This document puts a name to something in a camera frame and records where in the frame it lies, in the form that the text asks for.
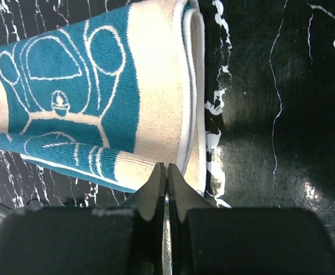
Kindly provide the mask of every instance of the teal fabric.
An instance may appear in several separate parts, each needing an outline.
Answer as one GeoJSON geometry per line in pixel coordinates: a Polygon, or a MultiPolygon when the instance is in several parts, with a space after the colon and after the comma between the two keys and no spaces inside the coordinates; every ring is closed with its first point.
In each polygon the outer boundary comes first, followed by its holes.
{"type": "MultiPolygon", "coordinates": [[[[128,11],[126,6],[0,47],[10,133],[0,133],[0,149],[115,180],[115,159],[119,151],[133,153],[139,117],[136,71],[127,42],[128,11]],[[101,130],[88,117],[100,119],[101,130]],[[100,149],[106,145],[103,132],[110,149],[100,149]],[[102,175],[94,161],[99,149],[102,175]]],[[[118,188],[71,170],[52,169],[118,188]]]]}

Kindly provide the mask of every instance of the towel fold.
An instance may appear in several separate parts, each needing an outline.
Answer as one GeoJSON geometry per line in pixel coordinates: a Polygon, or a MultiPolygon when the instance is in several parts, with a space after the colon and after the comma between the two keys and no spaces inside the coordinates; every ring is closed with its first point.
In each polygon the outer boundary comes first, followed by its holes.
{"type": "Polygon", "coordinates": [[[148,0],[0,47],[0,150],[121,191],[156,162],[203,194],[204,23],[148,0]]]}

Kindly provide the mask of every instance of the folded towel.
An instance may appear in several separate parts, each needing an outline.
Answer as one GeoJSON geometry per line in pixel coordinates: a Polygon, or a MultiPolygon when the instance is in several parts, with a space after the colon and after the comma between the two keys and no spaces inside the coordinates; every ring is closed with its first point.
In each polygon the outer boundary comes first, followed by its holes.
{"type": "Polygon", "coordinates": [[[148,0],[0,47],[0,150],[122,191],[156,162],[205,189],[204,23],[148,0]]]}

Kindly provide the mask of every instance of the black marble surface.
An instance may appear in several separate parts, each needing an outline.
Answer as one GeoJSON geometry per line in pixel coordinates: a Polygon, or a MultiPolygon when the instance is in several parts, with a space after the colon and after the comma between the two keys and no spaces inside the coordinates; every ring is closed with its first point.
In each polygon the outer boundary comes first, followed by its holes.
{"type": "MultiPolygon", "coordinates": [[[[0,0],[0,45],[127,3],[0,0]]],[[[311,209],[335,244],[335,1],[202,0],[200,6],[205,197],[219,207],[311,209]]],[[[0,153],[0,202],[11,208],[32,199],[115,206],[127,196],[0,153]]]]}

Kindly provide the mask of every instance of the towel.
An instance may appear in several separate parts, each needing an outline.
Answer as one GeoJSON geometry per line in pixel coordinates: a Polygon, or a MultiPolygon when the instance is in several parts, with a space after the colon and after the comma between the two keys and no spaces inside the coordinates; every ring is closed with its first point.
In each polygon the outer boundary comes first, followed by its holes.
{"type": "Polygon", "coordinates": [[[205,190],[204,23],[148,0],[0,46],[0,150],[120,191],[155,163],[205,190]]]}

